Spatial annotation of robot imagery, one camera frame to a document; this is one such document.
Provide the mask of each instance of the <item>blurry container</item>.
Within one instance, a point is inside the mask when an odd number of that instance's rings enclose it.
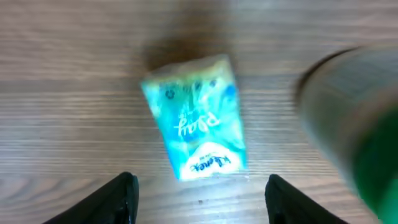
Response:
[[[384,223],[398,223],[398,47],[344,50],[302,78],[310,139]]]

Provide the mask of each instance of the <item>kleenex packet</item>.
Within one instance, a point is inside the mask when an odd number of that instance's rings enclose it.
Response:
[[[178,179],[246,168],[238,89],[226,55],[167,65],[141,85]]]

